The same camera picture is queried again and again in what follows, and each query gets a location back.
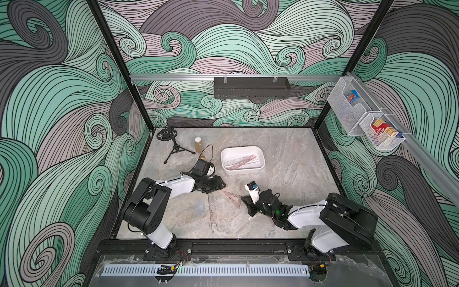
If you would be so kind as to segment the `red set square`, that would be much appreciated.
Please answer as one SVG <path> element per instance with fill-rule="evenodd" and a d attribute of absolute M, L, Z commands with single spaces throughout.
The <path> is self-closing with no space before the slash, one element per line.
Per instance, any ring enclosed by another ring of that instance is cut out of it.
<path fill-rule="evenodd" d="M 228 191 L 223 191 L 222 194 L 223 194 L 224 196 L 226 196 L 227 199 L 228 199 L 231 203 L 233 203 L 233 204 L 235 205 L 235 207 L 237 207 L 237 208 L 240 207 L 240 205 L 241 205 L 241 203 L 242 203 L 242 200 L 241 200 L 242 197 L 241 197 L 240 195 L 234 194 L 234 193 L 230 193 L 230 192 L 228 192 Z"/>

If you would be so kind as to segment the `wide red ruler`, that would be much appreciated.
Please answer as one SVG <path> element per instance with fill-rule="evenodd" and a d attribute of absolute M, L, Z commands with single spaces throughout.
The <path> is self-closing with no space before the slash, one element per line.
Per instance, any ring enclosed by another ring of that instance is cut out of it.
<path fill-rule="evenodd" d="M 254 154 L 249 155 L 246 160 L 241 161 L 238 164 L 242 164 L 243 165 L 244 163 L 247 163 L 247 162 L 252 161 L 252 160 L 258 160 L 257 156 L 254 155 Z"/>

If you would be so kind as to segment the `short clear ruler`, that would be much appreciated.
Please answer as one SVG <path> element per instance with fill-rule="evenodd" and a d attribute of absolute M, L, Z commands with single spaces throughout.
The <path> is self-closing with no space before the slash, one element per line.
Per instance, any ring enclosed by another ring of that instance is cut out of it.
<path fill-rule="evenodd" d="M 247 159 L 247 156 L 243 156 L 243 157 L 239 157 L 239 158 L 236 158 L 236 159 L 231 159 L 231 160 L 228 160 L 228 161 L 225 161 L 224 162 L 224 165 L 226 166 L 231 166 L 231 165 L 235 165 L 241 161 L 244 161 Z"/>

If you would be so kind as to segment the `white storage box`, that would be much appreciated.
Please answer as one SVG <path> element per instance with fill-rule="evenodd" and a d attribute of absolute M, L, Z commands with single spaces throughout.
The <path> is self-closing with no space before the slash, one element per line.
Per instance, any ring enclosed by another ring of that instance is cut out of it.
<path fill-rule="evenodd" d="M 257 146 L 230 147 L 221 152 L 221 164 L 229 175 L 258 173 L 266 165 L 264 153 Z"/>

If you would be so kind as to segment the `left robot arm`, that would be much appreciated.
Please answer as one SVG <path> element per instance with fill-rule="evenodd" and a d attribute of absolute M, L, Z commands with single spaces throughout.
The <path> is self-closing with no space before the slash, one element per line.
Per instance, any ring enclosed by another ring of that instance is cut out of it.
<path fill-rule="evenodd" d="M 123 220 L 140 230 L 156 247 L 172 248 L 175 235 L 163 224 L 163 216 L 170 199 L 200 191 L 209 194 L 226 188 L 220 176 L 197 177 L 184 173 L 173 179 L 155 181 L 144 178 L 122 209 Z"/>

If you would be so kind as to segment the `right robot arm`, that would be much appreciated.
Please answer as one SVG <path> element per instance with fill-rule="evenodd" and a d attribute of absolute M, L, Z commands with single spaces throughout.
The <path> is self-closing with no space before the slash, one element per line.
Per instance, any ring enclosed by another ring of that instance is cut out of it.
<path fill-rule="evenodd" d="M 370 209 L 337 194 L 328 194 L 325 200 L 303 206 L 280 202 L 270 189 L 260 192 L 257 185 L 246 185 L 248 196 L 241 202 L 250 216 L 265 215 L 282 230 L 312 227 L 306 248 L 322 254 L 343 246 L 370 251 L 375 243 L 378 216 Z"/>

